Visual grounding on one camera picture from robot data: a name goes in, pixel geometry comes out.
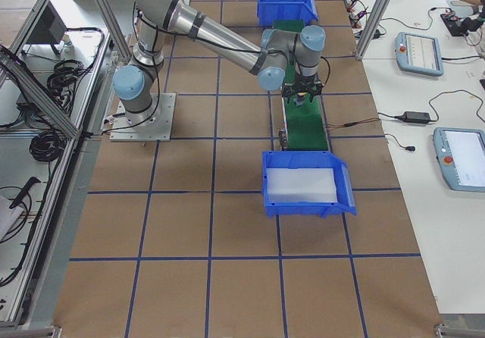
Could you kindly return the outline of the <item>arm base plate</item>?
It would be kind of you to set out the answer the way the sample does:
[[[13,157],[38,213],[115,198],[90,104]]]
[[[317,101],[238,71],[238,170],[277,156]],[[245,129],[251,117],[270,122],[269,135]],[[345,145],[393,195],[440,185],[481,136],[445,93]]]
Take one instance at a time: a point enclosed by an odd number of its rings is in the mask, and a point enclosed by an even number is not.
[[[151,142],[171,140],[171,131],[176,103],[176,93],[151,93],[152,106],[140,114],[125,111],[122,101],[117,112],[124,113],[114,119],[114,131],[110,132],[112,142]]]

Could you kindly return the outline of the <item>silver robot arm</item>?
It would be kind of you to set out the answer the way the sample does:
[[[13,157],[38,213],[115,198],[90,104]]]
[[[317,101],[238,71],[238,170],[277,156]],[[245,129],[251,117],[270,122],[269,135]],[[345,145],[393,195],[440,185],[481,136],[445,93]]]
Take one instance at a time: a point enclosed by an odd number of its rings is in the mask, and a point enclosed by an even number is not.
[[[318,63],[324,49],[324,29],[311,25],[299,32],[269,29],[256,45],[197,11],[184,0],[135,0],[142,12],[138,42],[130,63],[113,78],[114,91],[125,109],[130,127],[153,125],[161,112],[161,97],[151,88],[158,83],[164,63],[164,35],[178,35],[197,42],[239,65],[258,78],[267,91],[281,89],[283,97],[320,95]]]

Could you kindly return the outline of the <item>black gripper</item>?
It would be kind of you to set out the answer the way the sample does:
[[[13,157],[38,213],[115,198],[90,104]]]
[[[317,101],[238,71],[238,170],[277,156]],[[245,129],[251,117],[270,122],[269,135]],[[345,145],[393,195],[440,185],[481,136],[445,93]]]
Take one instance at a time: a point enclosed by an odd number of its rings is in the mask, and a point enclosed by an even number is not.
[[[292,83],[285,83],[282,89],[282,97],[286,103],[289,104],[293,96],[298,93],[305,92],[303,96],[303,104],[311,104],[316,95],[320,95],[323,90],[323,83],[318,79],[318,75],[314,74],[310,77],[304,77],[301,74],[296,74]]]

